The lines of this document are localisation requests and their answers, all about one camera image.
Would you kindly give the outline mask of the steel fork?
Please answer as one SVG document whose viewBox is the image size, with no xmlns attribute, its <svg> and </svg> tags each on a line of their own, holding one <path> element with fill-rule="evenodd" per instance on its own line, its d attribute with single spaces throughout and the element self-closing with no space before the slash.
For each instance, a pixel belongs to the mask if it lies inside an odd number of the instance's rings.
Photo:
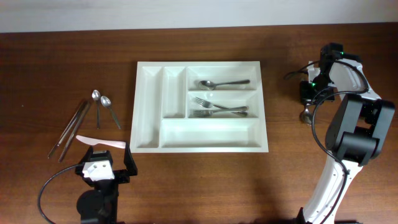
<svg viewBox="0 0 398 224">
<path fill-rule="evenodd" d="M 213 116 L 214 114 L 225 114 L 225 113 L 232 113 L 238 116 L 246 117 L 248 116 L 248 113 L 246 112 L 247 109 L 248 109 L 247 106 L 242 106 L 237 108 L 227 108 L 227 109 L 218 109 L 218 110 L 191 110 L 188 117 L 207 118 Z"/>
<path fill-rule="evenodd" d="M 194 100 L 195 103 L 197 103 L 198 105 L 200 105 L 200 106 L 202 106 L 204 108 L 215 107 L 215 108 L 219 108 L 219 109 L 222 109 L 222 110 L 226 109 L 226 107 L 224 107 L 224 106 L 215 105 L 215 104 L 213 104 L 213 103 L 211 103 L 209 101 L 203 100 L 203 99 L 198 98 L 198 97 L 195 97 L 193 100 Z M 233 112 L 233 114 L 238 115 L 238 116 L 242 116 L 242 117 L 246 117 L 248 115 L 248 113 L 245 112 L 245 111 Z"/>
</svg>

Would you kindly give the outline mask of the large steel spoon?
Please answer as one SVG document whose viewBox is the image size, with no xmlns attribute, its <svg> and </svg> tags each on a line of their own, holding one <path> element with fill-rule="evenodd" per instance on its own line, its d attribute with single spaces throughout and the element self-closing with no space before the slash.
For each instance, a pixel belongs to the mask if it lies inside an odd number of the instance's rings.
<svg viewBox="0 0 398 224">
<path fill-rule="evenodd" d="M 222 82 L 222 83 L 214 83 L 209 80 L 202 80 L 198 82 L 198 87 L 201 90 L 215 90 L 217 86 L 221 85 L 245 85 L 249 84 L 250 80 L 240 80 L 240 81 L 233 81 L 233 82 Z"/>
</svg>

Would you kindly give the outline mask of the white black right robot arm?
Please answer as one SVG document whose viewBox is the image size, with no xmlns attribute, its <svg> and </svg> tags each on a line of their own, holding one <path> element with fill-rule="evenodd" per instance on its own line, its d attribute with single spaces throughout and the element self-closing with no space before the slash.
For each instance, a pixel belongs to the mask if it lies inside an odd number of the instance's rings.
<svg viewBox="0 0 398 224">
<path fill-rule="evenodd" d="M 372 159 L 380 155 L 395 113 L 395 105 L 383 100 L 371 88 L 359 56 L 330 43 L 321 48 L 320 58 L 300 68 L 308 76 L 300 82 L 301 119 L 316 135 L 315 118 L 326 101 L 341 98 L 322 144 L 326 164 L 315 191 L 294 223 L 335 223 L 338 207 L 353 179 Z"/>
</svg>

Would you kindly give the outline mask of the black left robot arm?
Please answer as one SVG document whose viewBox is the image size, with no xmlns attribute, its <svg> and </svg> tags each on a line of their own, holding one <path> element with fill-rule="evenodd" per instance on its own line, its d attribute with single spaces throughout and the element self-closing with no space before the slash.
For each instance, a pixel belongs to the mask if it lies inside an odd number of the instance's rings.
<svg viewBox="0 0 398 224">
<path fill-rule="evenodd" d="M 130 183 L 130 177 L 137 175 L 129 144 L 122 143 L 124 169 L 113 169 L 110 151 L 95 151 L 89 147 L 78 163 L 75 174 L 92 189 L 77 200 L 76 209 L 81 223 L 117 223 L 119 185 Z"/>
</svg>

